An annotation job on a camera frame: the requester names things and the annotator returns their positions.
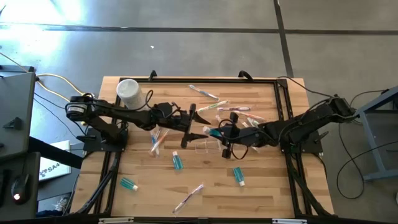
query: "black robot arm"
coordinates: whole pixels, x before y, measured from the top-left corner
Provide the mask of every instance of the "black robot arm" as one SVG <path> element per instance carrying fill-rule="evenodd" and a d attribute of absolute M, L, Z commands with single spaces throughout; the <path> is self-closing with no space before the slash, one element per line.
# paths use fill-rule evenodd
<path fill-rule="evenodd" d="M 279 144 L 295 146 L 328 123 L 344 123 L 353 120 L 354 112 L 344 98 L 335 96 L 321 101 L 317 107 L 313 106 L 312 110 L 292 119 L 261 123 L 258 128 L 239 129 L 236 126 L 238 115 L 231 113 L 229 119 L 225 120 L 229 122 L 216 129 L 219 134 L 211 136 L 227 146 L 223 151 L 223 157 L 230 158 L 233 144 L 255 147 Z"/>
<path fill-rule="evenodd" d="M 102 141 L 116 143 L 123 138 L 122 131 L 126 126 L 119 128 L 115 124 L 109 124 L 100 116 L 120 119 L 122 123 L 134 123 L 138 128 L 146 131 L 154 129 L 156 125 L 184 132 L 181 146 L 185 148 L 187 142 L 195 139 L 207 138 L 205 135 L 190 133 L 192 121 L 210 124 L 201 118 L 196 112 L 196 105 L 191 104 L 189 113 L 181 110 L 175 103 L 159 103 L 147 110 L 129 110 L 105 100 L 96 100 L 90 95 L 73 96 L 70 103 L 65 106 L 67 117 L 72 121 L 84 121 L 101 133 Z"/>

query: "concrete floor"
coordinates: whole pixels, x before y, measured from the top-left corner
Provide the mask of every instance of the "concrete floor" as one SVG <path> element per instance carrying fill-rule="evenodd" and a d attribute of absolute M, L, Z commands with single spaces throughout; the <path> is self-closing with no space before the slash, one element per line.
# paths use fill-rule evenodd
<path fill-rule="evenodd" d="M 393 0 L 279 2 L 286 29 L 396 30 L 398 26 L 395 10 L 398 2 Z M 12 1 L 4 8 L 0 22 L 278 28 L 272 0 Z M 310 89 L 337 93 L 351 100 L 362 91 L 385 89 L 398 83 L 396 35 L 288 34 L 287 44 L 294 77 L 304 78 Z M 37 73 L 63 75 L 79 89 L 93 93 L 99 92 L 105 75 L 148 75 L 151 70 L 161 76 L 235 77 L 240 70 L 246 70 L 254 77 L 278 77 L 286 75 L 281 49 L 279 34 L 68 32 L 26 26 L 0 29 L 1 52 L 21 64 L 36 67 Z M 10 64 L 0 58 L 2 63 Z M 46 77 L 44 82 L 65 96 L 76 94 L 60 80 Z M 36 86 L 36 92 L 59 105 L 65 103 L 39 86 Z M 359 107 L 376 95 L 364 95 L 354 106 Z M 312 94 L 308 97 L 310 104 L 321 99 Z M 68 122 L 64 111 L 52 105 L 48 108 L 78 134 L 79 130 Z M 343 198 L 336 189 L 335 179 L 348 156 L 338 139 L 337 125 L 329 124 L 323 129 L 330 132 L 322 143 L 335 213 L 347 218 L 396 222 L 398 205 L 394 193 L 398 191 L 398 178 L 366 183 L 364 195 L 359 199 Z M 344 124 L 342 130 L 353 155 L 369 149 L 361 126 Z M 31 136 L 45 142 L 65 139 L 77 142 L 37 104 L 34 105 Z M 371 155 L 359 158 L 358 164 L 364 174 L 374 172 L 376 168 Z M 359 192 L 361 183 L 354 166 L 348 166 L 341 178 L 346 181 L 341 186 L 345 194 Z"/>

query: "black cable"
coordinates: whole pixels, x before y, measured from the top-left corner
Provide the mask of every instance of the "black cable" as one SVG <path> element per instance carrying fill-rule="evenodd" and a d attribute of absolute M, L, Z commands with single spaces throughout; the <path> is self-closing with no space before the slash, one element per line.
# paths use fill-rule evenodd
<path fill-rule="evenodd" d="M 290 124 L 284 126 L 284 128 L 282 128 L 282 130 L 281 130 L 280 133 L 279 133 L 278 144 L 280 143 L 280 139 L 281 139 L 281 137 L 282 137 L 282 133 L 285 131 L 285 129 L 288 128 L 289 126 L 291 126 L 292 124 L 297 123 L 297 122 L 298 122 L 298 121 L 294 121 L 294 122 L 292 122 L 292 123 L 290 123 Z"/>
<path fill-rule="evenodd" d="M 76 123 L 76 121 L 72 121 L 73 123 L 75 123 L 75 125 L 77 125 L 80 129 L 80 131 L 83 133 L 83 135 L 86 135 L 86 133 L 83 131 L 83 129 L 80 127 L 80 125 L 78 123 Z"/>
<path fill-rule="evenodd" d="M 362 172 L 361 172 L 361 170 L 359 169 L 357 163 L 353 160 L 353 157 L 351 156 L 351 154 L 350 154 L 350 153 L 348 152 L 348 150 L 347 150 L 347 147 L 346 147 L 346 145 L 345 145 L 345 143 L 344 143 L 343 137 L 341 136 L 341 124 L 340 124 L 340 123 L 338 124 L 338 135 L 339 135 L 341 144 L 342 144 L 343 147 L 344 147 L 344 150 L 347 152 L 347 155 L 349 156 L 349 158 L 353 161 L 353 163 L 354 163 L 354 165 L 355 165 L 355 168 L 356 168 L 356 170 L 358 171 L 359 176 L 361 177 L 362 190 L 361 190 L 360 193 L 359 193 L 357 196 L 355 196 L 355 197 L 348 197 L 348 196 L 344 195 L 344 194 L 341 192 L 341 190 L 340 190 L 338 184 L 337 184 L 337 190 L 338 190 L 338 192 L 341 194 L 341 196 L 343 196 L 344 198 L 347 198 L 347 199 L 357 199 L 357 198 L 359 198 L 360 196 L 362 196 L 362 194 L 363 194 L 363 192 L 364 192 L 364 190 L 365 190 L 365 180 L 363 179 Z"/>
<path fill-rule="evenodd" d="M 326 165 L 325 162 L 323 161 L 323 159 L 317 154 L 317 153 L 313 153 L 313 155 L 319 159 L 319 161 L 322 163 L 323 165 L 323 169 L 325 170 L 325 176 L 326 176 L 326 180 L 328 179 L 328 172 L 326 171 Z"/>
<path fill-rule="evenodd" d="M 229 121 L 229 122 L 231 122 L 231 124 L 233 123 L 230 119 L 222 119 L 222 120 L 218 123 L 218 129 L 221 129 L 221 124 L 222 124 L 224 121 Z M 249 134 L 246 134 L 246 135 L 244 135 L 244 136 L 238 136 L 238 137 L 235 137 L 235 138 L 226 137 L 221 131 L 220 131 L 219 133 L 220 133 L 221 137 L 223 137 L 223 138 L 225 138 L 225 139 L 227 139 L 227 140 L 229 140 L 229 141 L 238 140 L 238 139 L 245 138 L 245 137 L 248 137 L 248 136 L 252 136 L 252 135 L 258 134 L 258 133 L 262 133 L 262 134 L 266 135 L 267 138 L 273 140 L 267 133 L 265 133 L 264 131 L 261 131 L 260 129 L 258 129 L 257 132 L 249 133 Z"/>
<path fill-rule="evenodd" d="M 372 148 L 372 149 L 370 149 L 370 150 L 364 151 L 364 152 L 358 154 L 357 156 L 352 157 L 349 161 L 347 161 L 346 163 L 344 163 L 344 165 L 343 165 L 343 166 L 340 168 L 340 170 L 338 171 L 337 177 L 336 177 L 336 185 L 337 185 L 337 189 L 338 189 L 339 193 L 340 193 L 343 197 L 348 198 L 348 199 L 355 199 L 355 198 L 358 198 L 358 197 L 352 197 L 352 198 L 346 197 L 345 195 L 343 195 L 343 194 L 341 193 L 340 187 L 339 187 L 339 185 L 338 185 L 338 178 L 339 178 L 339 176 L 340 176 L 341 171 L 343 170 L 343 168 L 344 168 L 349 162 L 351 162 L 351 161 L 354 162 L 354 160 L 355 160 L 356 158 L 358 158 L 359 156 L 362 156 L 362 155 L 365 154 L 365 153 L 371 152 L 371 151 L 373 151 L 373 150 L 375 150 L 375 149 L 379 149 L 379 148 L 381 148 L 381 147 L 388 146 L 388 145 L 391 145 L 391 144 L 394 144 L 394 143 L 398 143 L 398 141 L 393 141 L 393 142 L 385 143 L 385 144 L 382 144 L 381 146 L 374 147 L 374 148 Z"/>
<path fill-rule="evenodd" d="M 319 101 L 319 102 L 313 104 L 313 105 L 312 105 L 311 107 L 309 107 L 309 109 L 306 110 L 306 111 L 304 112 L 304 114 L 300 117 L 300 121 L 302 121 L 302 120 L 304 119 L 304 117 L 305 117 L 314 107 L 316 107 L 316 106 L 318 106 L 319 104 L 324 103 L 324 102 L 326 102 L 326 101 L 328 101 L 328 100 L 331 100 L 331 98 L 323 99 L 323 100 L 321 100 L 321 101 Z"/>
<path fill-rule="evenodd" d="M 243 159 L 243 158 L 246 156 L 246 154 L 248 153 L 248 151 L 249 151 L 249 146 L 246 146 L 246 151 L 244 152 L 243 156 L 240 157 L 240 158 L 238 158 L 238 157 L 235 156 L 235 153 L 234 153 L 234 144 L 232 144 L 232 146 L 231 146 L 232 155 L 233 155 L 233 156 L 235 157 L 235 159 L 237 159 L 237 160 Z"/>
<path fill-rule="evenodd" d="M 88 131 L 89 127 L 90 127 L 90 125 L 86 124 L 85 135 L 87 135 L 87 131 Z"/>
<path fill-rule="evenodd" d="M 294 83 L 298 84 L 298 85 L 301 86 L 304 90 L 307 90 L 307 91 L 309 91 L 310 93 L 315 93 L 315 94 L 318 94 L 318 95 L 322 95 L 322 96 L 327 96 L 327 97 L 333 98 L 333 96 L 328 95 L 328 94 L 326 94 L 326 93 L 320 93 L 320 92 L 317 92 L 317 91 L 310 90 L 310 89 L 306 88 L 305 86 L 299 84 L 298 82 L 296 82 L 294 79 L 292 79 L 292 78 L 290 78 L 290 77 L 281 76 L 281 77 L 277 77 L 277 78 L 288 78 L 289 80 L 291 80 L 291 81 L 293 81 Z"/>
<path fill-rule="evenodd" d="M 70 130 L 70 128 L 57 116 L 55 115 L 52 111 L 50 111 L 47 107 L 45 107 L 42 103 L 40 103 L 39 101 L 37 101 L 35 98 L 33 98 L 33 100 L 36 101 L 36 103 L 42 105 L 47 111 L 49 111 L 52 115 L 54 115 L 70 132 L 70 134 L 72 134 L 74 137 L 76 137 L 73 132 Z"/>
<path fill-rule="evenodd" d="M 352 99 L 351 102 L 349 103 L 349 107 L 351 107 L 351 105 L 354 103 L 354 100 L 355 100 L 357 97 L 359 97 L 359 96 L 361 96 L 361 95 L 363 95 L 363 94 L 366 94 L 366 93 L 379 93 L 379 92 L 382 92 L 382 91 L 385 91 L 385 90 L 372 90 L 372 91 L 365 91 L 365 92 L 359 93 L 359 94 L 357 94 L 356 96 L 353 97 L 353 99 Z M 353 120 L 353 123 L 355 123 L 355 124 L 362 124 L 362 122 L 357 121 L 356 119 Z"/>
<path fill-rule="evenodd" d="M 67 206 L 65 207 L 65 209 L 64 209 L 64 211 L 62 213 L 62 216 L 64 216 L 66 214 L 67 210 L 69 209 L 69 206 L 71 205 L 70 202 L 73 200 L 73 196 L 75 196 L 75 191 L 76 191 L 75 189 L 76 189 L 77 179 L 79 178 L 79 175 L 80 174 L 78 174 L 76 176 L 75 183 L 73 183 L 72 193 L 70 194 Z"/>
<path fill-rule="evenodd" d="M 128 128 L 129 128 L 129 123 L 126 122 L 126 127 L 124 127 L 123 129 L 121 129 L 119 133 L 121 133 L 121 132 L 124 131 L 124 130 L 127 130 Z"/>
<path fill-rule="evenodd" d="M 21 175 L 24 174 L 25 163 L 26 163 L 26 157 L 27 157 L 27 153 L 26 153 L 25 156 L 24 156 L 24 163 L 22 164 Z"/>
<path fill-rule="evenodd" d="M 53 102 L 51 102 L 50 100 L 48 100 L 48 99 L 46 99 L 46 98 L 44 98 L 43 96 L 40 96 L 39 94 L 37 94 L 37 93 L 34 93 L 36 96 L 38 96 L 39 98 L 41 98 L 41 99 L 43 99 L 43 100 L 45 100 L 45 101 L 47 101 L 47 102 L 49 102 L 49 103 L 51 103 L 52 105 L 54 105 L 54 106 L 56 106 L 57 108 L 61 108 L 61 109 L 63 109 L 63 107 L 62 106 L 58 106 L 58 105 L 56 105 L 55 103 L 53 103 Z"/>

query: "wooden tabletop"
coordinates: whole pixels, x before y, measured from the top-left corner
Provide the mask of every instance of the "wooden tabletop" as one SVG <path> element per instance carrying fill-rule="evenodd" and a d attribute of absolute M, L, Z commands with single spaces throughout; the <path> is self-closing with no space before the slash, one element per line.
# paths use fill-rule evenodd
<path fill-rule="evenodd" d="M 104 77 L 99 98 L 115 102 L 116 86 L 120 77 Z M 300 78 L 295 79 L 303 84 Z M 288 80 L 293 113 L 298 115 L 308 109 L 305 90 Z M 189 89 L 186 83 L 140 84 L 146 94 L 154 91 L 150 104 L 176 102 L 185 110 L 191 103 L 202 108 L 215 101 Z M 198 88 L 229 100 L 226 106 L 249 106 L 251 114 L 262 116 L 266 121 L 278 120 L 273 86 L 249 83 L 197 83 Z M 200 115 L 217 127 L 217 110 L 212 109 Z M 221 118 L 229 118 L 229 112 L 220 112 Z M 193 123 L 191 132 L 202 134 L 202 124 Z M 160 146 L 160 157 L 149 155 L 150 134 L 133 124 L 129 124 L 129 140 L 122 154 L 118 182 L 114 194 L 112 216 L 129 217 L 173 217 L 172 210 L 200 184 L 204 189 L 194 195 L 181 209 L 179 217 L 294 217 L 292 199 L 284 155 L 278 147 L 262 147 L 259 152 L 249 150 L 243 160 L 224 159 L 221 151 L 199 153 L 195 150 L 204 140 L 188 143 L 186 149 L 180 147 L 183 134 L 170 130 Z M 244 150 L 234 147 L 237 156 Z M 183 170 L 174 170 L 172 152 L 177 151 L 183 162 Z M 103 152 L 94 152 L 83 161 L 71 211 L 77 211 L 89 199 L 100 179 Z M 333 213 L 328 184 L 321 162 L 311 154 L 303 155 L 303 164 L 309 189 L 324 206 Z M 240 187 L 235 181 L 232 169 L 240 167 L 246 185 Z M 133 180 L 139 190 L 133 192 L 119 185 L 122 177 Z M 105 189 L 102 207 L 106 204 L 108 188 Z M 304 211 L 301 190 L 298 190 L 300 208 Z"/>

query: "metal stand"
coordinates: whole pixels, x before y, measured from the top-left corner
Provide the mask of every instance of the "metal stand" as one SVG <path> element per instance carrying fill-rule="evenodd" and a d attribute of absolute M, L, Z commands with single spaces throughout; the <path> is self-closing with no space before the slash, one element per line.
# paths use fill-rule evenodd
<path fill-rule="evenodd" d="M 115 105 L 120 105 L 121 99 L 119 96 L 116 97 L 116 101 L 115 101 Z M 112 119 L 112 124 L 116 124 L 117 119 L 113 118 Z M 121 157 L 121 152 L 116 152 L 115 154 L 115 159 L 114 161 L 119 158 L 117 160 L 116 163 L 116 167 L 114 168 L 114 174 L 117 174 L 119 171 L 119 163 L 120 163 L 120 157 Z M 105 152 L 105 156 L 104 156 L 104 161 L 102 164 L 102 170 L 101 170 L 101 175 L 99 177 L 99 184 L 101 185 L 102 181 L 104 181 L 106 179 L 106 171 L 108 170 L 108 166 L 109 166 L 109 160 L 111 158 L 111 152 Z M 113 175 L 112 177 L 112 181 L 111 181 L 111 186 L 109 188 L 109 192 L 108 192 L 108 200 L 106 202 L 106 208 L 104 213 L 108 214 L 109 217 L 111 216 L 111 212 L 112 212 L 112 206 L 113 206 L 113 197 L 114 197 L 114 190 L 116 188 L 116 179 L 118 178 L 118 175 Z M 101 203 L 102 203 L 102 196 L 103 196 L 103 190 L 99 192 L 98 194 L 98 198 L 95 200 L 95 204 L 94 204 L 94 214 L 100 214 L 100 210 L 101 210 Z"/>
<path fill-rule="evenodd" d="M 357 110 L 355 115 L 360 115 L 363 128 L 371 148 L 381 146 L 396 139 L 398 135 L 398 110 L 378 110 L 383 105 L 398 98 L 398 86 L 383 93 L 376 99 Z M 364 180 L 377 180 L 398 177 L 398 169 L 386 168 L 383 158 L 388 158 L 387 151 L 394 146 L 386 146 L 372 150 L 379 171 L 364 175 Z"/>

